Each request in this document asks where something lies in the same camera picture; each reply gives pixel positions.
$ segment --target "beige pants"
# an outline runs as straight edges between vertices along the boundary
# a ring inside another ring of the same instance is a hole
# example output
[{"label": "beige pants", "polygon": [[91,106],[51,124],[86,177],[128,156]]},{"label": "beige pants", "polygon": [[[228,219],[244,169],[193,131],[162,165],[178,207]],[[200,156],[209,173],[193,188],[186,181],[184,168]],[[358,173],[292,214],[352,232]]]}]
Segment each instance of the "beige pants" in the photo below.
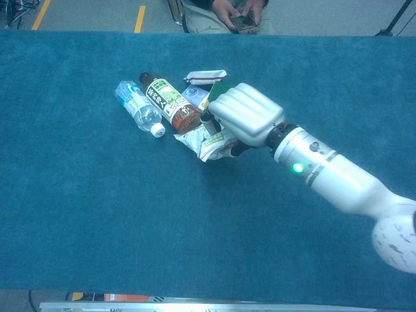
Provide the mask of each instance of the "beige pants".
[{"label": "beige pants", "polygon": [[[230,0],[233,5],[240,3],[241,0]],[[222,23],[214,12],[204,10],[193,5],[190,0],[182,0],[185,9],[185,18],[190,33],[196,34],[229,34],[231,31]],[[267,12],[263,9],[260,31],[258,34],[274,34],[272,21]]]}]

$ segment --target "person's hand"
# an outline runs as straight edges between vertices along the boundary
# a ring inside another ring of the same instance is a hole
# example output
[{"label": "person's hand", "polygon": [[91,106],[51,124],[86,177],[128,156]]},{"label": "person's hand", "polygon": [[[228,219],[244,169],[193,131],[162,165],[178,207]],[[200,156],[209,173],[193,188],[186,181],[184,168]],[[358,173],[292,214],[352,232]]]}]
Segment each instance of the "person's hand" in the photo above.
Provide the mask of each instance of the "person's hand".
[{"label": "person's hand", "polygon": [[229,2],[229,0],[214,0],[213,12],[218,16],[218,19],[222,23],[226,24],[229,30],[236,31],[230,16],[232,18],[237,18],[240,16],[240,12],[231,4],[231,2]]},{"label": "person's hand", "polygon": [[247,0],[246,6],[244,7],[244,10],[242,11],[242,15],[246,16],[249,11],[253,12],[254,21],[256,24],[260,24],[261,22],[261,13],[263,11],[263,7],[265,5],[264,0]]}]

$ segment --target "robotic hand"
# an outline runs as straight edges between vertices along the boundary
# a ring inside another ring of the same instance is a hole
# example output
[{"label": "robotic hand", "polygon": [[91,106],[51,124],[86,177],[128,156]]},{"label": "robotic hand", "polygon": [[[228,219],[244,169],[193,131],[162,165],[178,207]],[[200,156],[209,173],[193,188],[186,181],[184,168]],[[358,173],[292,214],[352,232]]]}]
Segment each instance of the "robotic hand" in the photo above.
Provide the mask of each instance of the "robotic hand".
[{"label": "robotic hand", "polygon": [[416,273],[416,201],[394,194],[301,127],[286,123],[283,109],[247,84],[219,96],[209,112],[247,146],[270,147],[276,162],[336,208],[373,217],[372,243],[380,257]]}]

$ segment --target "green led light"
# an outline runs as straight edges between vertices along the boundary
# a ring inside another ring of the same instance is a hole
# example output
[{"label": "green led light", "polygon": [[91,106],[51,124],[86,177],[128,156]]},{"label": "green led light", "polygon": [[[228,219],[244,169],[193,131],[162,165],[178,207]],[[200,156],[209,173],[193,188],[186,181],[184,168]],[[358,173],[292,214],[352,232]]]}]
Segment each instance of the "green led light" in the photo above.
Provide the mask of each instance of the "green led light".
[{"label": "green led light", "polygon": [[304,171],[304,167],[299,163],[296,162],[292,165],[292,169],[293,171],[295,171],[297,174],[299,174],[300,172]]}]

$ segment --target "plastic bottle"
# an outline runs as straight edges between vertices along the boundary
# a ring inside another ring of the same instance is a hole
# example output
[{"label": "plastic bottle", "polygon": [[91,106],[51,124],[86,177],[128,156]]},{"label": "plastic bottle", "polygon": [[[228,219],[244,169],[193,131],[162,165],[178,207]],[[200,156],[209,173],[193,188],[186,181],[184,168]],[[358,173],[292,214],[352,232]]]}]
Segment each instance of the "plastic bottle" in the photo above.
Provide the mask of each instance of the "plastic bottle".
[{"label": "plastic bottle", "polygon": [[200,124],[200,112],[189,103],[168,81],[148,73],[140,75],[148,99],[179,134],[195,129]]},{"label": "plastic bottle", "polygon": [[122,81],[118,84],[115,94],[139,129],[150,132],[156,138],[164,135],[162,115],[140,91],[137,84],[132,81]]}]

